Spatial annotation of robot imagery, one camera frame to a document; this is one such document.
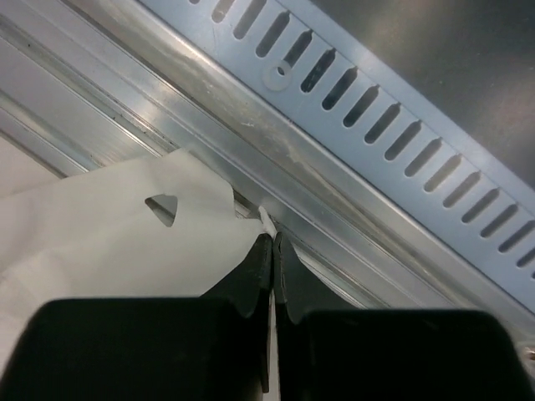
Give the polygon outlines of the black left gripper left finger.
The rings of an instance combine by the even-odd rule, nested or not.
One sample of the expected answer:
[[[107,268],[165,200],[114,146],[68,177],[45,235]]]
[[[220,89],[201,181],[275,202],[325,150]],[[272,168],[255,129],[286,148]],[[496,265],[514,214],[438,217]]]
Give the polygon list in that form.
[[[259,400],[269,390],[273,241],[199,297],[40,307],[6,367],[9,400]]]

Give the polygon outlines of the white bras pile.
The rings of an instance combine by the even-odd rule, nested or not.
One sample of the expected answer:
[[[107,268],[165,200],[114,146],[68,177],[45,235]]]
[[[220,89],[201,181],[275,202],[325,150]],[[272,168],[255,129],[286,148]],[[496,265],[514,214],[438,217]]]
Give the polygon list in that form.
[[[53,299],[201,295],[272,232],[184,150],[5,197],[1,334]]]

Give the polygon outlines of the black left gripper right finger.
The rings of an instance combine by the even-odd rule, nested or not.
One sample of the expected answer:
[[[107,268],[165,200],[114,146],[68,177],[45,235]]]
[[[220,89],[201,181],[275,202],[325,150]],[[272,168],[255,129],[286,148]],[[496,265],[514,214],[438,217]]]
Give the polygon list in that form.
[[[319,280],[291,242],[273,245],[284,400],[528,400],[505,328],[466,309],[357,308]]]

